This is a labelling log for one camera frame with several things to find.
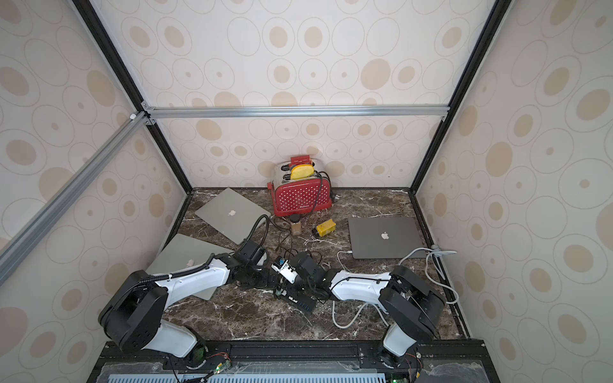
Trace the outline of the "black power strip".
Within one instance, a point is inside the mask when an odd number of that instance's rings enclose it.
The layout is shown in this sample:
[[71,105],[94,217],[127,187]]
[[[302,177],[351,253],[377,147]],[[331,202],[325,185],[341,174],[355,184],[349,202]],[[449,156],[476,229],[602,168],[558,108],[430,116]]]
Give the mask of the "black power strip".
[[282,288],[276,292],[276,298],[283,300],[305,314],[311,314],[317,305],[317,301],[300,290],[294,288]]

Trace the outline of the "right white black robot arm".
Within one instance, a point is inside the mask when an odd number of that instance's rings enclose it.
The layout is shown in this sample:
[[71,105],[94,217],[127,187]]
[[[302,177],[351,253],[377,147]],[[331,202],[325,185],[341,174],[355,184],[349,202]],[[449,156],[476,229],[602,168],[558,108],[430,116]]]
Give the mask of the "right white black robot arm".
[[310,252],[300,252],[277,258],[271,269],[279,276],[276,297],[307,313],[319,302],[359,301],[388,314],[393,324],[377,354],[389,368],[399,365],[411,347],[439,337],[445,300],[408,267],[397,265],[381,274],[325,270]]

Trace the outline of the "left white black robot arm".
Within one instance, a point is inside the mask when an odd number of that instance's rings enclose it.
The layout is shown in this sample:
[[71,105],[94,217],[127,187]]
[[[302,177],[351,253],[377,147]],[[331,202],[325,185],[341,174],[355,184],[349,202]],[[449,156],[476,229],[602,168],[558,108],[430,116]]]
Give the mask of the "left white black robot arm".
[[142,349],[172,355],[190,370],[204,365],[206,341],[188,327],[163,319],[172,304],[204,290],[237,284],[270,289],[278,279],[264,264],[271,218],[261,215],[234,252],[212,254],[203,263],[167,274],[134,271],[102,309],[99,324],[125,354]]

